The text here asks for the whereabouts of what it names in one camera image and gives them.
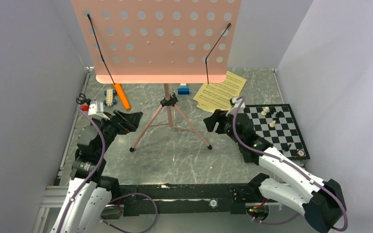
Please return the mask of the black chess piece left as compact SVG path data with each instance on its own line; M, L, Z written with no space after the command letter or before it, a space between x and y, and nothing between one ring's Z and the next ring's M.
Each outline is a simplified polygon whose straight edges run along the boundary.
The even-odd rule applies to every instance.
M268 114L272 116L274 113L275 113L275 108L274 107L269 108Z

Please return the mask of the black chess piece right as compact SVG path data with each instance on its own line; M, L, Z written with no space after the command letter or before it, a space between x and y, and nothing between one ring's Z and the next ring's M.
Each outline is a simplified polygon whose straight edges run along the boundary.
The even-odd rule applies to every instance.
M283 117L284 116L284 113L282 111L279 111L275 114L275 118L280 118L280 117Z

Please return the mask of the black chess piece near edge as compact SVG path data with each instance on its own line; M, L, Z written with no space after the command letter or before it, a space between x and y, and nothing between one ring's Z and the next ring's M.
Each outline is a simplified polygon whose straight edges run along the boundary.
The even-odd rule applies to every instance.
M283 151L289 151L290 148L291 148L291 144L286 144L286 145L283 147Z

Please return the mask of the white chess piece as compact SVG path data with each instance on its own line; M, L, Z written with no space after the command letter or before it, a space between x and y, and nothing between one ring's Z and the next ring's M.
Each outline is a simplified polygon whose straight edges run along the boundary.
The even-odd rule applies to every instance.
M270 127L270 128L274 128L274 127L275 127L275 124L276 124L276 121L273 120L273 121L269 124L269 127Z
M261 115L266 116L269 113L269 111L270 111L269 107L264 107L261 112Z

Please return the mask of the white chess piece upper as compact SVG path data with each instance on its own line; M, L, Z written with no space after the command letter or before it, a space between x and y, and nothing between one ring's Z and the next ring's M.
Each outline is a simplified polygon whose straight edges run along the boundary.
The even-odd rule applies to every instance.
M266 116L269 113L269 111L270 111L269 107L264 107L261 112L261 115Z

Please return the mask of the pink music stand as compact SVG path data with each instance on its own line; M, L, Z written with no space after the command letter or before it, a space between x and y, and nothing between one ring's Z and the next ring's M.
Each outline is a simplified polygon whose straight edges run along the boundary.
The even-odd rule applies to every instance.
M171 83L221 83L239 0L74 0L97 81L161 83L167 125L179 111Z

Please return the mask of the orange toy microphone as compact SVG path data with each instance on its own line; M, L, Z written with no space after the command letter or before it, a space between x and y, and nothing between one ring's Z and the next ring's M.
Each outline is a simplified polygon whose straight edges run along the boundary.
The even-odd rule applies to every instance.
M131 105L130 105L127 97L126 97L126 94L125 94L122 86L119 83L112 84L112 86L114 87L115 91L117 92L117 95L119 96L124 109L126 111L130 111L131 110Z

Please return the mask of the round chessboard emblem sticker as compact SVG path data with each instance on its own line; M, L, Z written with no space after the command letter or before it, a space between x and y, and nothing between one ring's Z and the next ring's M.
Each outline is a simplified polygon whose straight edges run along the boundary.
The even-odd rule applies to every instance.
M299 157L306 157L306 152L304 150L299 149L297 150L297 155Z

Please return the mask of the black white chessboard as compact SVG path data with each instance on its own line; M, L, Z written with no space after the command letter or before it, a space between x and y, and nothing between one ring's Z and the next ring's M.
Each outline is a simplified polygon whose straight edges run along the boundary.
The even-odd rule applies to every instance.
M264 107L274 107L275 113L272 116L269 114L262 116L261 112ZM284 116L275 118L275 114L279 111L282 111ZM246 105L244 113L252 120L255 133L272 143L284 156L290 160L310 159L302 133L289 104ZM269 124L273 120L276 121L275 127L270 128ZM289 151L283 151L286 144L291 144ZM306 152L306 157L297 155L299 149Z

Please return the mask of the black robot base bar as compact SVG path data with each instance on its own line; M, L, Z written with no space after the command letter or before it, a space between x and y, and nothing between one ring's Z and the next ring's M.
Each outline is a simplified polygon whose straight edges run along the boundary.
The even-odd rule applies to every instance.
M146 214L223 213L245 214L265 207L266 200L247 183L121 185L120 200L113 195L111 206L123 209L124 216Z

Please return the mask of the black microphone stand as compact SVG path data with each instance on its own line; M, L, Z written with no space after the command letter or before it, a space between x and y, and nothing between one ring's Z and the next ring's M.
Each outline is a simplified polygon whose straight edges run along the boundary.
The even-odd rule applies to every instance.
M76 98L76 103L79 105L89 105L91 103L91 99L88 99L84 93L80 93Z

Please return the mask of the white chess piece lower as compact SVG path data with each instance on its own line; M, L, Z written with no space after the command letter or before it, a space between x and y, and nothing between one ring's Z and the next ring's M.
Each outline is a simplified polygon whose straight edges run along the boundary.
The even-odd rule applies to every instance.
M274 127L275 127L275 124L276 124L276 121L273 120L273 121L269 124L269 127L270 127L270 128L274 128Z

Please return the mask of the white blue toy car chassis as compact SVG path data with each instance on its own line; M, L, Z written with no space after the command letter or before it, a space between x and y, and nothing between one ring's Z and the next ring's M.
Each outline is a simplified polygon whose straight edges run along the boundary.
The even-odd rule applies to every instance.
M117 104L117 100L115 96L117 95L116 90L113 88L108 88L104 91L105 100L104 105L107 107L112 107L113 105Z

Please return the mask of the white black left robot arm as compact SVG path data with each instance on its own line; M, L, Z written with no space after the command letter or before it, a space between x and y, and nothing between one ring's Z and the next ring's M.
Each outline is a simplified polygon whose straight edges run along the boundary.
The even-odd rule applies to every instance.
M135 132L142 112L123 113L114 110L105 118L83 115L90 124L80 131L71 167L68 191L52 233L87 233L93 229L106 205L119 200L117 178L103 176L104 155L117 135Z

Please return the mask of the yellow sheet music page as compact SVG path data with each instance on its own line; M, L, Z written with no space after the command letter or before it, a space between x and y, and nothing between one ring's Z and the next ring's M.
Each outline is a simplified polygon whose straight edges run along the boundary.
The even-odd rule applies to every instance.
M193 97L198 103L214 106L220 110L231 108L230 99L238 97L246 84L247 79L230 71L226 72L226 79L221 83L203 84Z
M201 103L198 103L197 104L197 108L203 110L203 111L206 111L206 112L210 112L210 113L213 113L217 107L214 107L214 106L206 106L204 104L201 104Z

